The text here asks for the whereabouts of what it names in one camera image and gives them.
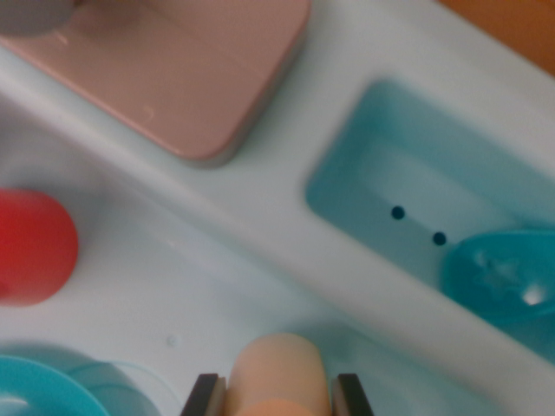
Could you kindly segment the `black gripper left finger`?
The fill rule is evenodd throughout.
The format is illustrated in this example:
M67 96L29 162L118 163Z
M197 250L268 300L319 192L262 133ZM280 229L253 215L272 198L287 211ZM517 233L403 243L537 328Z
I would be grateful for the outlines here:
M224 414L226 379L218 374L200 374L189 393L180 416Z

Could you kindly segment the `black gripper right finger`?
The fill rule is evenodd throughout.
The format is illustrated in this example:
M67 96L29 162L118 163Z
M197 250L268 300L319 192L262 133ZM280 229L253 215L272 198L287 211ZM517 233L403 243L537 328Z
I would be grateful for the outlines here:
M339 374L331 384L334 416L373 416L367 395L357 374Z

